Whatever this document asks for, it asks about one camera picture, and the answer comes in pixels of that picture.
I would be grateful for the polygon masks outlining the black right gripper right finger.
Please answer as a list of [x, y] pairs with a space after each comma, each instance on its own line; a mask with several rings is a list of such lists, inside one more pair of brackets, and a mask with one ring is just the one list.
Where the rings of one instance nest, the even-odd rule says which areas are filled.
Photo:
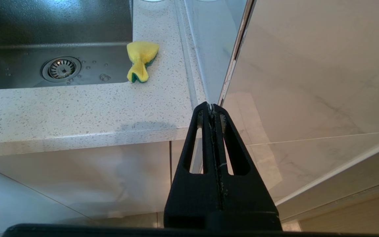
[[228, 112], [212, 105], [219, 205], [212, 228], [281, 231], [279, 213]]

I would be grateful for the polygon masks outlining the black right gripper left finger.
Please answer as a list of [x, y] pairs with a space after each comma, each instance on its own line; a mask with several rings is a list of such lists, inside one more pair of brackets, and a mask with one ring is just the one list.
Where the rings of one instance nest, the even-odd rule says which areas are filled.
[[[164, 208], [165, 228], [206, 228], [207, 217], [220, 209], [211, 114], [207, 102], [199, 104], [193, 111]], [[201, 174], [190, 171], [198, 130], [202, 132], [201, 158], [204, 171]]]

